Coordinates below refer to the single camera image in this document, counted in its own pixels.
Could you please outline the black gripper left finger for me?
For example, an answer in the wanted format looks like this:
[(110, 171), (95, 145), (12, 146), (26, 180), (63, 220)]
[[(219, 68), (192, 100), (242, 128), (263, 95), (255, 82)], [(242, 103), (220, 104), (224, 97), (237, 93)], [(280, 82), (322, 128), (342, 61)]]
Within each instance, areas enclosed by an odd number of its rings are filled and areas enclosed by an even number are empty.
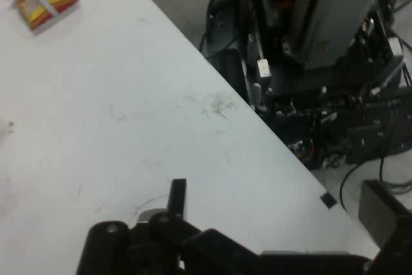
[(183, 218), (187, 181), (171, 182), (167, 207), (134, 227), (100, 222), (88, 232), (77, 274), (259, 274), (259, 258), (215, 229)]

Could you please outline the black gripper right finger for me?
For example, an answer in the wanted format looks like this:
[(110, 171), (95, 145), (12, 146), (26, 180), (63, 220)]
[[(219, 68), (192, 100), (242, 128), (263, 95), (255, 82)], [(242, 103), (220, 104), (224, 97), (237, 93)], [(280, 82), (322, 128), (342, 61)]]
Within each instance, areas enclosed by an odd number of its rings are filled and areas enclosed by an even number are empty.
[(359, 220), (379, 252), (366, 274), (411, 274), (411, 211), (378, 180), (361, 185)]

